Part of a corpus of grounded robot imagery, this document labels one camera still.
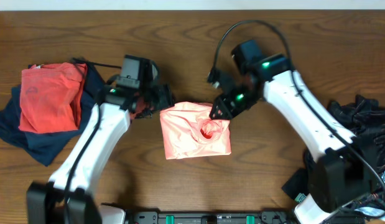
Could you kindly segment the pink printed t-shirt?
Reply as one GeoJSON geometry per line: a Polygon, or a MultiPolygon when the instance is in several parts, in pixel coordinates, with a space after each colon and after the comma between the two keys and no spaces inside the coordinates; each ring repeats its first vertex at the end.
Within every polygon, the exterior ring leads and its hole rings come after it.
{"type": "Polygon", "coordinates": [[[230,121],[210,119],[211,107],[184,101],[160,112],[167,160],[231,154],[230,121]]]}

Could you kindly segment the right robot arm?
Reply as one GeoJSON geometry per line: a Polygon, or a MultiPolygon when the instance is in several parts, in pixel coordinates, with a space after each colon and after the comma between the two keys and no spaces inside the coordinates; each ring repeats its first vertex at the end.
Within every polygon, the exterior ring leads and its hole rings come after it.
{"type": "Polygon", "coordinates": [[[308,195],[294,209],[299,223],[321,223],[375,190],[373,143],[339,123],[312,95],[298,71],[289,68],[287,57],[264,55],[254,40],[237,45],[231,54],[245,81],[237,85],[227,73],[211,69],[208,82],[223,93],[216,97],[210,118],[231,120],[259,99],[285,117],[315,162],[308,195]]]}

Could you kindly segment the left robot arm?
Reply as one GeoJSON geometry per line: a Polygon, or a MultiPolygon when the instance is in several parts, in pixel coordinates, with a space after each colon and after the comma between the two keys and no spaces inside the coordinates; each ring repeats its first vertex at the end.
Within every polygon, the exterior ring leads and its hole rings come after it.
{"type": "Polygon", "coordinates": [[[153,60],[125,55],[121,71],[95,95],[86,128],[64,163],[46,184],[31,183],[26,193],[28,223],[127,223],[127,212],[95,204],[99,179],[132,119],[170,108],[174,98],[159,83],[153,60]]]}

